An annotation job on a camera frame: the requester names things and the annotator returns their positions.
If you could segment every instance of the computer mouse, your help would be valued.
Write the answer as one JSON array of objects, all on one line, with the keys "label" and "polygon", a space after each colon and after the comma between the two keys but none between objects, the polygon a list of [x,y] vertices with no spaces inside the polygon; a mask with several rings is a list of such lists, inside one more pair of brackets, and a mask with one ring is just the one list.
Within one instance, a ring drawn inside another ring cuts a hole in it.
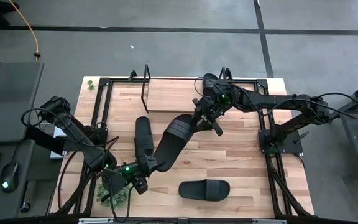
[{"label": "computer mouse", "polygon": [[19,185],[19,165],[15,162],[6,164],[2,168],[0,176],[1,189],[5,193],[11,193]]}]

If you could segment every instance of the black floor stripe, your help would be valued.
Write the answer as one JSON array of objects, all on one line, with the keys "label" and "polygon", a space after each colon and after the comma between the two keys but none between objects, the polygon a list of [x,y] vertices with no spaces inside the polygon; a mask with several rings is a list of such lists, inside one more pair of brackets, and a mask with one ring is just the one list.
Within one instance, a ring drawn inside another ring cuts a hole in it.
[{"label": "black floor stripe", "polygon": [[[181,32],[181,33],[225,33],[258,34],[258,29],[224,29],[224,28],[153,28],[153,27],[68,27],[68,26],[32,26],[35,31],[67,32]],[[29,30],[27,26],[10,26],[0,30]]]},{"label": "black floor stripe", "polygon": [[261,31],[259,33],[259,37],[260,37],[260,44],[262,46],[262,54],[264,56],[264,61],[265,61],[267,78],[274,78],[272,62],[270,61],[269,48],[267,47],[266,34],[264,32],[265,30],[264,21],[262,19],[262,13],[260,11],[258,0],[254,0],[254,6],[255,6],[256,19],[258,22],[258,28]]},{"label": "black floor stripe", "polygon": [[[227,29],[227,28],[164,28],[164,27],[80,27],[33,26],[36,31],[63,32],[182,32],[223,34],[279,34],[279,35],[358,35],[358,30],[291,30],[291,29]],[[29,30],[27,26],[10,26],[0,30]]]}]

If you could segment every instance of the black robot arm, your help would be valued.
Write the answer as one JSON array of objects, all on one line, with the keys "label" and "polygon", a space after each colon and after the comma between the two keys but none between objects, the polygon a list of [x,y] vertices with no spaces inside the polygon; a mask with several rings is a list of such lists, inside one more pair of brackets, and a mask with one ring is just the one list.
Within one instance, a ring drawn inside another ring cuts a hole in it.
[{"label": "black robot arm", "polygon": [[261,116],[262,109],[298,110],[300,115],[283,124],[275,124],[270,128],[272,140],[280,142],[282,139],[309,124],[325,124],[329,122],[327,103],[318,97],[308,95],[262,95],[256,91],[246,90],[235,85],[232,80],[217,79],[212,74],[206,74],[203,80],[204,96],[194,99],[196,105],[193,122],[197,124],[197,131],[214,129],[220,136],[222,129],[216,123],[216,118],[232,107],[243,112],[256,111]]},{"label": "black robot arm", "polygon": [[54,96],[43,104],[37,115],[60,128],[75,146],[83,153],[84,160],[94,172],[102,171],[106,166],[117,165],[117,159],[101,145],[94,145],[90,140],[94,131],[85,128],[70,114],[70,104],[62,97]]}]

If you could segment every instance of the gray desk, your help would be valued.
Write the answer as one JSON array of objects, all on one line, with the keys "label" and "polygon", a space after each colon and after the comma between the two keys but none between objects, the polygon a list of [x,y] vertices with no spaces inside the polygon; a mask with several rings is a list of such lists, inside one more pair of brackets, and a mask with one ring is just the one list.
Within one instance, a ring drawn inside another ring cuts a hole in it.
[{"label": "gray desk", "polygon": [[21,115],[33,107],[43,69],[40,62],[0,63],[0,142],[24,137]]},{"label": "gray desk", "polygon": [[[21,114],[33,107],[43,67],[40,62],[0,63],[0,173],[24,138],[26,127],[21,124]],[[23,199],[31,196],[26,194],[29,181],[57,179],[60,166],[52,166],[57,168],[55,172],[48,170],[49,176],[42,172],[51,163],[58,163],[51,162],[49,154],[32,140],[20,144],[14,158],[19,164],[19,186],[12,193],[4,193],[0,188],[0,219],[18,216]]]},{"label": "gray desk", "polygon": [[[11,162],[17,143],[0,146],[0,173],[4,165]],[[26,187],[26,177],[30,158],[37,146],[33,140],[24,141],[17,148],[14,162],[19,163],[19,186],[12,193],[4,193],[0,188],[0,219],[15,218],[19,213]]]}]

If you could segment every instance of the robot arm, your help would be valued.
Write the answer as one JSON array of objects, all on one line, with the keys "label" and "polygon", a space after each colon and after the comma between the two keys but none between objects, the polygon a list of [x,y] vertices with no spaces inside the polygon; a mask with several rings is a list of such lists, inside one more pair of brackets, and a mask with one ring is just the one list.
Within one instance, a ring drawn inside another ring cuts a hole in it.
[{"label": "robot arm", "polygon": [[328,104],[318,97],[308,95],[262,95],[256,91],[243,89],[233,84],[232,80],[204,79],[204,96],[194,99],[196,106],[193,115],[194,123],[198,124],[196,131],[214,129],[220,136],[222,129],[216,123],[216,118],[223,116],[232,107],[243,112],[257,111],[261,116],[261,109],[285,109],[298,110],[302,114],[294,117],[284,124],[275,124],[270,128],[273,139],[283,139],[290,134],[309,124],[325,124],[330,121]]}]

